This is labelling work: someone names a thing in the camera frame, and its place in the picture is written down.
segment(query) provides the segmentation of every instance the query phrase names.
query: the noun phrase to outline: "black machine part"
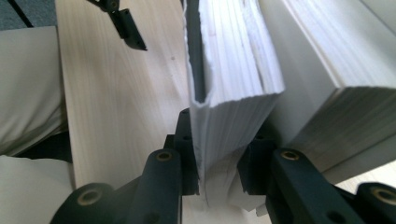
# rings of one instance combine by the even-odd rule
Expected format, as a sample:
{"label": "black machine part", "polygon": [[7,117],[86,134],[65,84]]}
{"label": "black machine part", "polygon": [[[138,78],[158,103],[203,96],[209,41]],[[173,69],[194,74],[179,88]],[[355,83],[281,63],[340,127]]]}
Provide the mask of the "black machine part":
{"label": "black machine part", "polygon": [[128,8],[119,11],[120,0],[88,0],[106,12],[113,21],[120,38],[132,49],[147,50]]}
{"label": "black machine part", "polygon": [[[237,164],[243,190],[266,195],[274,224],[396,223],[396,189],[360,185],[353,195],[329,184],[301,152],[253,139]],[[181,223],[181,196],[199,194],[190,111],[180,112],[176,134],[148,156],[143,174],[120,189],[89,184],[75,190],[52,224]]]}

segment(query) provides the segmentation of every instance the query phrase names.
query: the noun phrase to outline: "wooden board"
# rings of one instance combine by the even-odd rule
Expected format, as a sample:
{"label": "wooden board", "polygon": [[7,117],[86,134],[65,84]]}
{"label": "wooden board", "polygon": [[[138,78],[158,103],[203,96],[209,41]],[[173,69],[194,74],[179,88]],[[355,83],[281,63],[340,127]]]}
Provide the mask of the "wooden board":
{"label": "wooden board", "polygon": [[111,19],[85,0],[56,1],[77,187],[117,188],[141,175],[188,107],[181,4],[121,1],[148,51],[128,48]]}

